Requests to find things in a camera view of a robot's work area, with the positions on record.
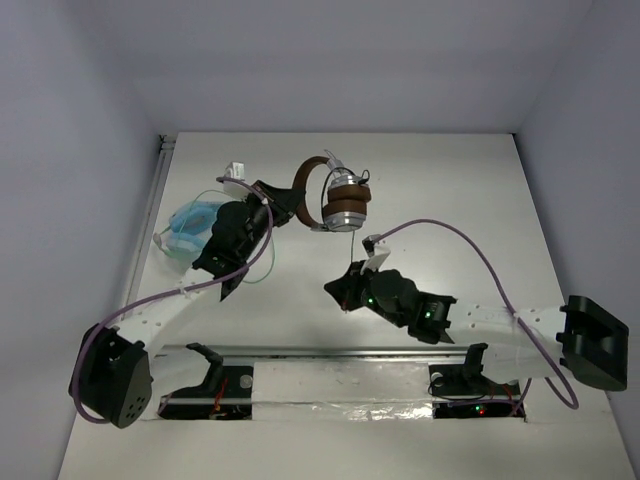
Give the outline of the brown silver headphones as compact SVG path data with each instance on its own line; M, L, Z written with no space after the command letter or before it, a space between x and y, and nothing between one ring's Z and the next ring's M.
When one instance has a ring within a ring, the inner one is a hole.
M297 169L292 188L302 192L296 209L297 219L312 231L353 233L363 227L371 201L370 172L360 175L347 168L330 151L325 156L313 156ZM321 190L321 220L315 220L306 203L307 184L311 172L320 166L329 169Z

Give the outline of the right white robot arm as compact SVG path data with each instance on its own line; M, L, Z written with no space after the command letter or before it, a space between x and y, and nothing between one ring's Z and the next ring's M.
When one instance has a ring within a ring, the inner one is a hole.
M399 271L372 270L364 262L352 263L324 290L342 310L367 308L422 343L465 347L461 378L475 393L495 383L560 375L597 390L627 387L629 329L588 297L511 313L423 292Z

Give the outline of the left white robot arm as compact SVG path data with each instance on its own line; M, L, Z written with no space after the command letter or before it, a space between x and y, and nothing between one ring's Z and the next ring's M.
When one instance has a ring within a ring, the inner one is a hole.
M154 401L154 357L197 309L216 307L242 284L305 198L301 186L236 184L242 195L216 207L207 242L173 288L121 307L84 334L69 384L84 420L124 429L144 414Z

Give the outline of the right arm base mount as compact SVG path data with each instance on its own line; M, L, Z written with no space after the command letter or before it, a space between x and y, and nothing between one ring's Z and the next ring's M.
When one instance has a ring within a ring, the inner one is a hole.
M483 375L487 349L486 343L474 344L462 363L429 366L427 393L434 400L435 419L526 417L518 382L499 384Z

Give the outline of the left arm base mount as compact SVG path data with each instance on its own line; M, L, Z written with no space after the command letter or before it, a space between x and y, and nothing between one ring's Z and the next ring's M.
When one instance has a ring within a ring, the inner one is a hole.
M202 356L208 369L199 384L164 395L156 415L163 420L251 420L254 367L226 366L220 354L200 343L186 348Z

